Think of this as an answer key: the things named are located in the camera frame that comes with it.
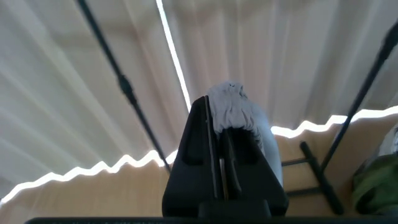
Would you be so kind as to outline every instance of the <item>ceiling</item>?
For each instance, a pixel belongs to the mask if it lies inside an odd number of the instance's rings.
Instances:
[[[170,154],[188,110],[156,1],[88,3]],[[238,81],[271,125],[291,129],[347,113],[398,11],[396,0],[163,5],[190,102]],[[398,105],[397,61],[395,50],[363,108]],[[74,1],[0,0],[0,127],[0,197],[49,172],[153,149]]]

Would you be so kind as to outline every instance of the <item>corrugated metal roof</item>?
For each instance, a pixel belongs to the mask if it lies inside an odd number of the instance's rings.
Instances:
[[[166,155],[188,116],[156,1],[88,1]],[[164,9],[190,101],[244,84],[272,125],[346,114],[398,1],[177,1]],[[398,105],[393,52],[363,107]],[[153,147],[74,1],[0,2],[0,195]]]

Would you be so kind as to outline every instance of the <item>black metal bar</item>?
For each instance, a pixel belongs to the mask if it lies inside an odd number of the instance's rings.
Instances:
[[[335,191],[333,190],[333,187],[329,184],[328,180],[326,179],[325,175],[321,171],[321,168],[318,164],[317,159],[313,156],[310,148],[308,147],[306,142],[301,142],[300,143],[300,148],[304,153],[304,156],[307,159],[310,159],[310,166],[315,174],[315,177],[317,178],[319,182],[319,187],[323,194],[325,195],[326,199],[329,202],[329,205],[331,209],[334,211],[335,214],[341,215],[344,213],[344,208],[341,205],[340,201],[338,200],[338,197],[335,194]]]
[[[310,159],[295,159],[292,161],[286,161],[286,162],[282,162],[282,167],[283,166],[291,166],[291,165],[296,165],[296,164],[301,164],[304,162],[310,162]]]
[[[355,115],[359,106],[361,106],[361,103],[362,103],[364,97],[366,96],[366,93],[370,89],[370,87],[371,87],[374,79],[376,78],[377,74],[379,73],[382,65],[387,60],[387,58],[391,54],[394,47],[397,45],[397,42],[398,42],[398,22],[396,22],[392,26],[392,28],[389,30],[389,32],[387,33],[386,38],[384,39],[384,44],[381,47],[375,62],[373,63],[372,69],[369,71],[368,76],[366,77],[359,93],[357,94],[357,96],[354,100],[354,103],[351,105],[351,108],[349,109],[347,119],[345,120],[343,127],[340,129],[340,132],[337,134],[335,140],[333,141],[333,144],[331,145],[331,147],[328,151],[328,154],[326,155],[325,159],[322,162],[322,166],[321,166],[322,172],[325,171],[330,159],[332,158],[333,154],[335,153],[339,143],[343,139],[343,136],[348,129],[349,123],[353,119],[353,116]]]
[[[132,86],[130,85],[129,80],[127,79],[127,77],[125,75],[123,75],[118,63],[116,62],[115,58],[113,57],[111,49],[109,48],[109,46],[103,36],[101,28],[95,21],[95,18],[92,15],[90,8],[88,7],[86,1],[85,0],[77,0],[77,2],[78,2],[78,5],[80,6],[81,11],[83,12],[83,14],[86,17],[86,20],[89,23],[91,30],[93,31],[95,37],[97,38],[99,45],[101,46],[106,57],[108,58],[109,63],[111,64],[111,66],[113,68],[113,71],[115,72],[115,74],[118,78],[120,89],[125,94],[126,98],[129,100],[130,104],[135,109],[135,111],[138,115],[138,118],[140,119],[142,126],[144,127],[146,133],[148,134],[150,140],[152,141],[157,153],[159,154],[160,158],[163,160],[166,169],[170,172],[171,168],[166,161],[166,158],[164,156],[162,149],[160,148],[160,144],[156,140],[154,133],[152,132],[144,114],[142,113],[142,110],[138,104],[136,96],[134,95],[134,91],[132,89]]]
[[[295,197],[295,196],[301,196],[301,195],[309,195],[309,194],[317,194],[317,193],[322,193],[321,188],[319,188],[319,187],[310,187],[310,188],[307,188],[307,189],[292,190],[290,192],[286,192],[287,196],[289,196],[289,197]]]

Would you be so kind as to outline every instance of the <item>green fabric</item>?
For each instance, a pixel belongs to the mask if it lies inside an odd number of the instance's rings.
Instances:
[[[377,158],[365,171],[355,175],[353,181],[354,206],[359,213],[398,211],[398,157],[395,154]]]

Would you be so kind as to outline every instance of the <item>black stand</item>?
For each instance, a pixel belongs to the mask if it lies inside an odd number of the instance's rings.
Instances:
[[[313,156],[309,146],[305,142],[301,142],[300,144],[300,148],[304,153],[305,159],[297,159],[294,161],[287,161],[282,163],[282,166],[291,166],[295,164],[301,164],[304,162],[309,163],[313,173],[315,174],[315,177],[319,182],[318,187],[287,192],[287,195],[289,197],[294,197],[298,195],[316,194],[321,192],[325,195],[331,209],[335,214],[341,215],[344,213],[344,208],[341,205],[340,201],[338,200],[338,197],[336,196],[333,187],[329,184],[328,180],[325,177],[325,169],[330,159],[333,157],[333,154],[335,153],[339,143],[343,139],[343,136],[347,132],[349,124],[353,119],[353,116],[357,112],[359,106],[361,105],[364,97],[366,96],[366,93],[369,91],[382,65],[387,60],[388,56],[390,55],[394,47],[397,45],[397,42],[398,42],[398,22],[396,22],[387,33],[386,38],[384,39],[384,44],[377,55],[376,61],[374,62],[372,69],[369,71],[369,74],[365,79],[365,82],[363,83],[358,95],[356,96],[354,103],[351,105],[351,108],[349,109],[343,127],[341,127],[340,132],[337,134],[335,140],[333,141],[331,148],[328,151],[328,154],[326,155],[325,159],[322,162],[322,165],[321,166],[319,165],[317,158]]]

